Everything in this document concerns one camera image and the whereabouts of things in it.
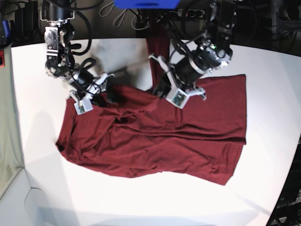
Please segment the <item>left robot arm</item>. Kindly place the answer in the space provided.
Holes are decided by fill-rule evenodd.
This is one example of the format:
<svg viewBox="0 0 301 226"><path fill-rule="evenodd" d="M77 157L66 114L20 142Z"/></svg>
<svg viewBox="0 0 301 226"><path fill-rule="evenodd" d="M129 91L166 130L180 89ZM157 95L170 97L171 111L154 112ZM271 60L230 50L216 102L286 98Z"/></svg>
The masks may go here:
<svg viewBox="0 0 301 226"><path fill-rule="evenodd" d="M181 31L188 39L172 40L175 53L183 56L176 64L162 56L149 55L158 62L164 74L154 88L153 94L180 106L189 97L200 96L206 100L206 91L197 85L197 80L212 70L226 67L231 61L230 48L232 29L236 18L236 3L233 0L211 0L204 12L203 28L196 37L187 34L184 18L187 11L196 3L191 1L181 15Z"/></svg>

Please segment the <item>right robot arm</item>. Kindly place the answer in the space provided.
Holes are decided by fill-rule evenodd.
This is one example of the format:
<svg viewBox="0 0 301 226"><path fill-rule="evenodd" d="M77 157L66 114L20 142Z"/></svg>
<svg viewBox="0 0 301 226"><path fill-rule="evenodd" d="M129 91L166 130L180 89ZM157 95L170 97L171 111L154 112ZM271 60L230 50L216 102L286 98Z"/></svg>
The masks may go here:
<svg viewBox="0 0 301 226"><path fill-rule="evenodd" d="M110 81L113 74L102 73L94 76L89 72L90 68L96 66L96 59L89 57L81 64L75 62L75 56L86 54L92 45L92 28L82 14L83 10L84 8L73 7L70 0L44 0L40 13L41 20L48 22L44 33L47 75L61 78L73 88L69 96L80 113L90 111L94 106L106 107L108 103L121 100ZM71 43L75 30L70 21L75 16L84 21L88 32L87 47L81 52L81 44Z"/></svg>

